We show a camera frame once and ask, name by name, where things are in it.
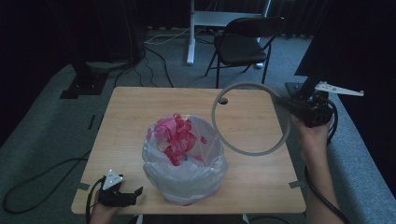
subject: dark background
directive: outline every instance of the dark background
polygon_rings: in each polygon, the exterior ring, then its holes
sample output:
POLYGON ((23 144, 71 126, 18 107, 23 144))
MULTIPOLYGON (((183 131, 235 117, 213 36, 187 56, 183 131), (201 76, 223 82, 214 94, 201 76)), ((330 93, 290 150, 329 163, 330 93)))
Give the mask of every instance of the dark background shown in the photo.
POLYGON ((396 193, 396 25, 394 1, 332 2, 297 75, 364 91, 339 95, 393 195, 396 193))
MULTIPOLYGON (((112 60, 111 46, 101 27, 95 1, 59 1, 86 61, 112 60)), ((147 23, 154 28, 188 27, 190 1, 145 1, 147 23)), ((196 9, 205 9, 210 1, 196 9)), ((237 1, 238 10, 261 6, 260 1, 237 1)), ((395 193, 392 171, 396 159, 396 48, 393 1, 334 0, 318 28, 330 1, 276 1, 271 15, 288 21, 285 35, 316 34, 297 75, 324 75, 335 86, 364 97, 340 96, 358 128, 378 169, 395 193), (318 64, 326 69, 319 69, 318 64)), ((0 3, 0 145, 24 117, 51 77, 69 64, 60 27, 46 1, 3 0, 0 3)))

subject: black chair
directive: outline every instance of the black chair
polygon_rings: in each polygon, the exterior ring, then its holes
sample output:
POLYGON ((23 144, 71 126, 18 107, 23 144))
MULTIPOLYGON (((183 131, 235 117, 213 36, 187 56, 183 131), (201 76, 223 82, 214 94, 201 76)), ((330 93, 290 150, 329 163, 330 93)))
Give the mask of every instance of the black chair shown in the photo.
POLYGON ((230 21, 222 35, 215 36, 216 50, 205 76, 210 69, 216 68, 216 88, 218 88, 220 68, 246 66, 243 71, 245 73, 252 64, 265 63, 262 74, 262 83, 264 83, 271 56, 271 43, 281 34, 284 25, 284 19, 281 17, 239 18, 230 21), (269 37, 269 40, 262 47, 257 41, 258 37, 269 37), (216 56, 218 56, 217 66, 212 67, 216 56))

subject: desk leg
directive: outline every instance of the desk leg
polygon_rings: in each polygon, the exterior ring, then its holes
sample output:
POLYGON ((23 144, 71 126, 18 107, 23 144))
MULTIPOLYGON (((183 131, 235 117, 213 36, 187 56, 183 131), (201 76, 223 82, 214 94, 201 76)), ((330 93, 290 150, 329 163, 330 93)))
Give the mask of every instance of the desk leg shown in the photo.
POLYGON ((194 63, 194 53, 195 53, 195 21, 194 21, 194 0, 191 0, 191 14, 190 14, 190 43, 189 43, 189 53, 187 55, 187 65, 192 65, 194 63))

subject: hand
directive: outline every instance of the hand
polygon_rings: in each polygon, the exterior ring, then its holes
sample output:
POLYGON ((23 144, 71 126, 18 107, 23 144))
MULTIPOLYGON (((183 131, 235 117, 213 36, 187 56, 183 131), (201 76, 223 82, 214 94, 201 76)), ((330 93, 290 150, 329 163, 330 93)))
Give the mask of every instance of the hand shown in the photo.
POLYGON ((293 115, 291 115, 291 120, 300 132, 303 160, 308 164, 327 161, 327 138, 332 121, 318 127, 308 128, 302 120, 293 115))
POLYGON ((91 212, 90 224, 109 224, 113 217, 117 214, 118 207, 106 207, 101 203, 97 203, 91 212))

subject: white desk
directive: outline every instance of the white desk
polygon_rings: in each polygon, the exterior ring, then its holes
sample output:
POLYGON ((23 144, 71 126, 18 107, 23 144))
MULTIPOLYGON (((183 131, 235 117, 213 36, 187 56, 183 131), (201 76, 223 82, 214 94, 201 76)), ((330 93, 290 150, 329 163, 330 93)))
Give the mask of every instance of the white desk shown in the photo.
POLYGON ((218 11, 195 11, 195 0, 191 0, 191 28, 190 28, 190 43, 189 54, 187 56, 187 64, 194 63, 195 51, 195 26, 226 26, 230 21, 238 18, 258 18, 267 15, 271 0, 265 4, 262 14, 258 13, 238 13, 238 12, 218 12, 218 11))

